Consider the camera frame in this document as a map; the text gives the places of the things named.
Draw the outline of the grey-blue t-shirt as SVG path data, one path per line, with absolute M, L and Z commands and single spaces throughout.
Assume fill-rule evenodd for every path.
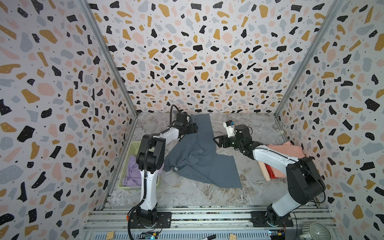
M 219 188 L 241 188 L 234 157 L 217 153 L 210 115 L 192 115 L 192 120 L 198 132 L 186 135 L 174 146 L 165 157 L 163 170 Z

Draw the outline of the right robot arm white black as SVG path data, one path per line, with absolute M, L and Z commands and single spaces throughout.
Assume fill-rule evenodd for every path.
M 254 227 L 282 227 L 284 224 L 292 227 L 288 219 L 290 213 L 297 208 L 313 202 L 326 186 L 311 158 L 291 157 L 272 150 L 266 145 L 253 141 L 251 127 L 234 125 L 234 122 L 224 123 L 227 134 L 213 138 L 219 148 L 232 147 L 244 156 L 265 163 L 287 177 L 288 192 L 279 200 L 270 204 L 265 211 L 251 212 L 251 222 Z

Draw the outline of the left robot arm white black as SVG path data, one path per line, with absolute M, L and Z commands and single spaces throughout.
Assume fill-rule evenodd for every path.
M 198 132 L 197 124 L 186 113 L 177 113 L 169 127 L 156 134 L 144 135 L 136 157 L 142 179 L 141 200 L 131 210 L 136 216 L 151 225 L 158 220 L 156 187 L 158 175 L 165 160 L 166 145 L 185 135 Z

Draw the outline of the folded beige t-shirt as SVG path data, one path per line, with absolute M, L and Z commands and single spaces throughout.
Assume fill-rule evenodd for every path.
M 258 164 L 260 166 L 260 169 L 262 171 L 262 174 L 263 174 L 265 180 L 267 182 L 269 182 L 271 179 L 270 179 L 270 175 L 268 173 L 268 170 L 267 170 L 267 167 L 266 167 L 265 163 L 258 161 Z

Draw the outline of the folded red t-shirt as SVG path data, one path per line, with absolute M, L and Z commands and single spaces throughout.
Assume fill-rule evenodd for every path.
M 270 179 L 277 179 L 277 177 L 274 174 L 273 168 L 267 164 L 265 164 L 267 172 L 269 174 Z

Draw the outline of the folded pink t-shirt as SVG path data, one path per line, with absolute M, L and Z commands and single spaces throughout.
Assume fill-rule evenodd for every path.
M 305 157 L 305 154 L 303 153 L 302 148 L 292 145 L 291 142 L 286 142 L 283 145 L 267 145 L 267 147 L 275 152 L 279 152 L 281 154 L 295 157 L 298 159 Z M 276 168 L 273 168 L 273 171 L 277 179 L 287 177 L 286 174 L 282 173 Z

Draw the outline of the light green plastic basket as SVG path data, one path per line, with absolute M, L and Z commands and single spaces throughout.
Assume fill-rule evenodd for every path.
M 119 188 L 125 191 L 142 188 L 142 176 L 136 163 L 140 141 L 132 141 L 126 154 L 119 178 Z

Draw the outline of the lilac t-shirt in basket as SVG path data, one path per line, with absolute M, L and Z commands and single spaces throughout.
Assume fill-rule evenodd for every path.
M 141 171 L 134 155 L 130 155 L 128 158 L 127 169 L 123 171 L 122 185 L 123 187 L 140 187 L 142 185 Z

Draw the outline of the right wooden block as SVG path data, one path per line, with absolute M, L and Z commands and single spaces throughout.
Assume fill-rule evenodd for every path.
M 234 234 L 229 235 L 229 240 L 237 240 L 237 236 Z

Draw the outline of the wooden block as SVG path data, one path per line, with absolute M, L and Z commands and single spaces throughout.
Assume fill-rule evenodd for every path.
M 115 239 L 115 231 L 108 232 L 106 235 L 106 240 L 114 240 Z
M 234 234 L 229 235 L 229 240 L 237 240 L 237 236 Z

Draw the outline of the black marker pen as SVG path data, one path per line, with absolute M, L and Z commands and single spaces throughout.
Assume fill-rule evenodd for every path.
M 214 235 L 210 235 L 210 236 L 204 237 L 204 238 L 199 239 L 199 240 L 214 240 L 216 238 L 217 238 L 217 235 L 214 234 Z

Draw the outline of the left wooden block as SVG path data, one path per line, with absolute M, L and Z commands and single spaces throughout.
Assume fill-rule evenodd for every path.
M 108 232 L 106 235 L 106 240 L 114 240 L 115 239 L 115 231 Z

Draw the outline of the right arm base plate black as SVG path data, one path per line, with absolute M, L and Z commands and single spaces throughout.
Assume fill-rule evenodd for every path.
M 252 211 L 250 221 L 255 228 L 282 228 L 294 226 L 292 218 L 289 215 L 280 217 L 270 211 Z

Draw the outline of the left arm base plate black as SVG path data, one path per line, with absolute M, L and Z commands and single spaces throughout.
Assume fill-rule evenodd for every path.
M 172 223 L 171 212 L 139 211 L 133 213 L 129 220 L 131 229 L 169 229 Z

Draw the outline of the aluminium rail frame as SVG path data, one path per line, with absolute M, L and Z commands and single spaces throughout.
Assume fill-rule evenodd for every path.
M 108 232 L 115 231 L 114 240 L 127 240 L 133 236 L 138 240 L 142 232 L 159 232 L 158 240 L 199 240 L 217 235 L 215 240 L 228 240 L 230 234 L 237 240 L 270 240 L 269 230 L 283 230 L 286 240 L 298 240 L 303 224 L 321 223 L 327 227 L 332 240 L 341 240 L 336 224 L 328 209 L 307 205 L 290 213 L 293 227 L 255 228 L 251 223 L 251 212 L 262 211 L 264 206 L 208 206 L 208 207 L 167 207 L 159 212 L 171 212 L 172 223 L 169 229 L 133 229 L 128 233 L 127 213 L 123 207 L 110 207 L 105 211 L 93 211 L 84 227 L 81 240 L 105 240 Z

